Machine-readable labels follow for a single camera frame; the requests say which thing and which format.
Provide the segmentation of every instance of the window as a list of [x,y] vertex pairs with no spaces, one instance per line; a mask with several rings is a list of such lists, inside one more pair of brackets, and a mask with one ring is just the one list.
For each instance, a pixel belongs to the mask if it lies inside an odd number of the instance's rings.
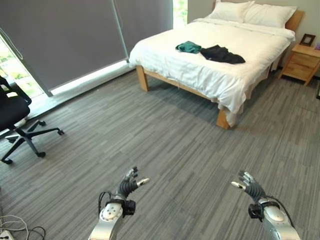
[[173,28],[181,28],[188,23],[188,0],[173,0]]
[[33,77],[11,52],[9,47],[0,37],[0,75],[11,78],[30,97],[34,98],[43,94]]

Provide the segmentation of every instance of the power strip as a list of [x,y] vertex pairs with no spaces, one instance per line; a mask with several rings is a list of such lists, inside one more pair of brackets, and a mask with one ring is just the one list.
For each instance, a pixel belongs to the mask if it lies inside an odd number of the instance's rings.
[[0,240],[5,239],[5,240],[15,240],[14,237],[11,235],[11,233],[7,230],[4,230],[0,234]]

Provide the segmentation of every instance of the bed leg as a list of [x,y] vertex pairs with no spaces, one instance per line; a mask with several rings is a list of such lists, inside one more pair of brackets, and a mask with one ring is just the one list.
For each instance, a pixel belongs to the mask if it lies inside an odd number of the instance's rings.
[[216,125],[223,129],[229,129],[230,126],[227,122],[227,116],[224,110],[219,111],[218,119],[216,120]]
[[136,72],[138,73],[139,83],[143,91],[148,92],[149,86],[146,78],[146,74],[144,72],[144,68],[142,66],[136,66]]

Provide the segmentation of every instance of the gray window shade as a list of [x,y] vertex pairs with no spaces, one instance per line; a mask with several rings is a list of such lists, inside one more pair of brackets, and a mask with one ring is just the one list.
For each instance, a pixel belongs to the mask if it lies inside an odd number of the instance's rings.
[[115,0],[128,52],[145,38],[173,28],[172,0]]
[[47,89],[125,58],[110,0],[1,0],[0,27]]

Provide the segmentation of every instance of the nightstand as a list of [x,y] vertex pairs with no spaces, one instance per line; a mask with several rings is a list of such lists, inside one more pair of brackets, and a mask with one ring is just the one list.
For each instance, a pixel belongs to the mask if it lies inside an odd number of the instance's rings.
[[312,46],[297,44],[281,71],[282,75],[293,77],[305,81],[305,86],[309,84],[315,73],[320,67],[320,50],[315,50]]

